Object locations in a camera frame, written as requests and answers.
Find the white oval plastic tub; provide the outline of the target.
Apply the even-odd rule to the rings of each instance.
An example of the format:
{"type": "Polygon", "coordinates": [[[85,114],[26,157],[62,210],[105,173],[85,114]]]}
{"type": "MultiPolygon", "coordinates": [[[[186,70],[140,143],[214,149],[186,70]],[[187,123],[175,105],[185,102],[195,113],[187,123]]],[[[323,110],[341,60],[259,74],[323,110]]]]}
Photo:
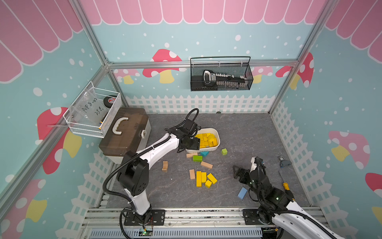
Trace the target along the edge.
{"type": "Polygon", "coordinates": [[[201,130],[198,131],[198,134],[212,134],[216,138],[216,144],[212,147],[205,147],[205,148],[200,148],[199,150],[191,150],[191,149],[186,149],[187,153],[196,153],[196,152],[203,152],[203,151],[215,151],[219,146],[220,146],[220,138],[218,131],[214,128],[202,128],[201,130]]]}

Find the tan wooden block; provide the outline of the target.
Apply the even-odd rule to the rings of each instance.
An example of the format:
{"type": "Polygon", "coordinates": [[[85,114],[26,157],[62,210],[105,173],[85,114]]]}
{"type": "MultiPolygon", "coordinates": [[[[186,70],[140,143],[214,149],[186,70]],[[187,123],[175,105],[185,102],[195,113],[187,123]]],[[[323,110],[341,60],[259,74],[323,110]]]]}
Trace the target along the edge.
{"type": "Polygon", "coordinates": [[[194,180],[196,178],[195,170],[194,169],[190,169],[189,173],[190,173],[190,179],[194,180]]]}

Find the long yellow block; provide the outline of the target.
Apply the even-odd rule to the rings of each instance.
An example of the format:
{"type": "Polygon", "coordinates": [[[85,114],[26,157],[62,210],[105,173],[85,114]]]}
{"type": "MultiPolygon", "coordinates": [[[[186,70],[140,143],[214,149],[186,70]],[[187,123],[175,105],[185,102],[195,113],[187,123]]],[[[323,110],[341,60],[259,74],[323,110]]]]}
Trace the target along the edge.
{"type": "Polygon", "coordinates": [[[201,171],[196,172],[196,186],[202,187],[202,172],[201,171]]]}

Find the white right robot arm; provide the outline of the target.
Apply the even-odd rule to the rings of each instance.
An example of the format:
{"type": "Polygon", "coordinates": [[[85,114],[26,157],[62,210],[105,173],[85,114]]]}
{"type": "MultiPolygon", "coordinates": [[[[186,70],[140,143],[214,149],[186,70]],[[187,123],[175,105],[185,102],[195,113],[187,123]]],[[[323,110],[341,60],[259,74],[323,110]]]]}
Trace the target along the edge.
{"type": "Polygon", "coordinates": [[[247,225],[260,223],[274,224],[296,239],[341,239],[342,237],[325,227],[311,216],[294,199],[288,186],[283,190],[274,187],[266,173],[263,159],[253,157],[251,168],[233,166],[233,177],[247,185],[249,191],[256,194],[260,203],[257,209],[243,211],[243,217],[249,219],[247,225]]]}

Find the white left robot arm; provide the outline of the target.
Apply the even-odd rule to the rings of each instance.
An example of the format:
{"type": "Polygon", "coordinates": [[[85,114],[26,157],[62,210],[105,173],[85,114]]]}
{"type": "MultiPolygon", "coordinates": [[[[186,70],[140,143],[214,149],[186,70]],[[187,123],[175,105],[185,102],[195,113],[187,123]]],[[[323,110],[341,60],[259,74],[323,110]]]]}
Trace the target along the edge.
{"type": "Polygon", "coordinates": [[[152,206],[146,193],[151,167],[173,150],[179,153],[186,149],[200,149],[200,139],[196,135],[201,127],[195,122],[198,114],[198,108],[192,109],[180,124],[165,129],[167,133],[160,140],[137,153],[126,153],[122,164],[103,182],[102,189],[105,193],[127,200],[130,204],[127,210],[133,213],[139,224],[145,226],[153,217],[152,206]],[[124,193],[107,188],[113,177],[121,184],[124,193]]]}

